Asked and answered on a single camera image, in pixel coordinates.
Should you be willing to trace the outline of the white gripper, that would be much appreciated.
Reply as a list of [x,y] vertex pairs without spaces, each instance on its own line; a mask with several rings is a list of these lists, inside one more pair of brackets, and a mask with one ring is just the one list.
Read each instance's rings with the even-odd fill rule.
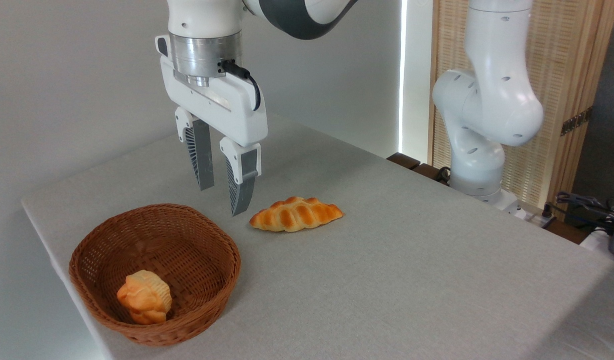
[[222,63],[241,64],[241,35],[220,38],[157,36],[161,73],[175,111],[177,134],[186,145],[202,191],[214,186],[209,126],[221,139],[233,216],[247,210],[261,175],[260,142],[268,134],[265,101],[255,86],[226,72]]

